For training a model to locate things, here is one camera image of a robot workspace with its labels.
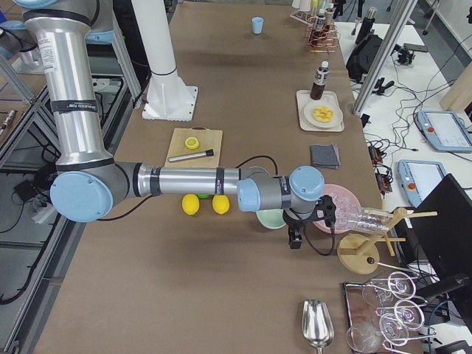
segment computer monitor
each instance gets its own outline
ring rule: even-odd
[[[410,219],[424,254],[440,278],[439,283],[420,289],[419,293],[447,291],[472,331],[472,285],[467,279],[472,279],[472,200],[448,174],[415,210],[431,211],[436,211],[437,216]]]

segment floor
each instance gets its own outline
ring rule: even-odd
[[[224,3],[244,3],[244,4],[266,4],[266,5],[291,5],[292,0],[196,0],[207,2],[224,2]],[[393,9],[398,0],[392,1],[392,9],[387,11],[390,4],[389,0],[364,0],[364,14],[369,7],[376,7],[377,14],[375,21],[380,24],[388,24]],[[436,16],[432,21],[428,35],[423,35],[428,18],[425,18],[425,13],[429,10],[426,0],[418,0],[411,20],[415,22],[414,26],[418,33],[422,36],[425,45],[431,53],[434,61],[438,67],[442,67],[442,74],[447,81],[457,79],[463,72],[464,68],[471,62],[471,57],[462,49],[457,49],[458,42],[455,37],[447,30],[445,25]],[[357,1],[346,0],[344,6],[344,15],[338,18],[338,21],[354,22],[357,12]]]

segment gray cloth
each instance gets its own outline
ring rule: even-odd
[[[337,169],[341,162],[339,162],[338,147],[331,145],[313,144],[310,146],[311,164],[314,167],[326,167]]]

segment yellow lemon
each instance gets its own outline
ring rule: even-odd
[[[229,210],[229,199],[225,195],[215,195],[212,201],[213,210],[217,214],[224,214]]]
[[[333,120],[333,110],[324,106],[313,109],[312,115],[317,122],[328,123]]]
[[[188,215],[195,215],[200,209],[200,201],[195,194],[186,194],[182,198],[182,209]]]

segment white table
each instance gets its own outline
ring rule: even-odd
[[[353,23],[336,23],[336,26],[339,31],[339,42],[344,62],[347,62],[350,53],[355,47],[356,36],[350,34],[353,30]],[[383,38],[388,30],[388,26],[388,24],[375,24],[375,34]],[[414,27],[409,25],[405,26],[405,29],[398,40],[398,44],[403,45],[403,43],[423,44],[421,37],[417,34]],[[388,60],[381,72],[381,77],[385,77],[383,84],[385,85],[390,80],[394,80],[396,86],[400,86],[399,83],[401,83],[415,91],[426,90],[431,78],[438,72],[439,68],[429,53],[416,52],[415,54],[416,56],[410,66],[394,66],[393,61]],[[359,90],[360,87],[360,85],[353,84],[353,91]],[[431,81],[431,84],[429,84],[429,89],[435,89],[437,87],[445,89],[427,100],[423,104],[423,110],[442,110],[440,101],[448,91],[448,86],[446,85],[446,81],[441,73],[438,73]],[[429,91],[428,96],[437,91],[439,90]],[[395,135],[392,127],[406,125],[404,121],[398,121],[399,118],[395,114],[395,110],[400,108],[401,100],[409,100],[413,98],[413,95],[404,90],[395,88],[389,88],[385,95],[388,97],[373,94],[370,97],[364,112],[362,112],[370,115],[370,124],[367,124],[364,129],[366,140],[377,140],[379,138],[376,136],[380,136],[381,138],[387,138],[394,141]],[[417,94],[417,96],[423,100],[425,98],[425,92]],[[406,146],[408,148],[416,148],[418,149],[418,152],[411,150],[396,151],[396,147],[391,147],[387,151],[388,155],[383,160],[384,164],[392,167],[394,178],[392,183],[392,192],[386,194],[385,197],[385,207],[387,210],[411,205],[403,191],[397,170],[397,162],[401,159],[441,162],[446,172],[452,173],[463,187],[472,187],[472,163],[464,161],[450,153],[437,152],[423,138],[421,132],[419,132],[414,125],[411,113],[413,112],[414,107],[419,103],[420,102],[417,100],[405,101],[403,107],[413,107],[404,109],[403,114],[401,114],[401,116],[407,119],[411,124],[409,133],[405,138]],[[470,121],[464,112],[460,113],[459,116],[464,119],[466,127],[468,124],[470,125]],[[460,155],[472,159],[472,154]],[[469,190],[467,192],[469,196],[472,196],[472,191]],[[468,344],[472,345],[472,334],[466,326],[459,327],[455,324],[445,323],[437,324],[434,327],[437,330],[436,338],[443,344],[452,343],[462,339],[467,340]],[[436,342],[432,345],[432,347],[439,346],[440,345]]]

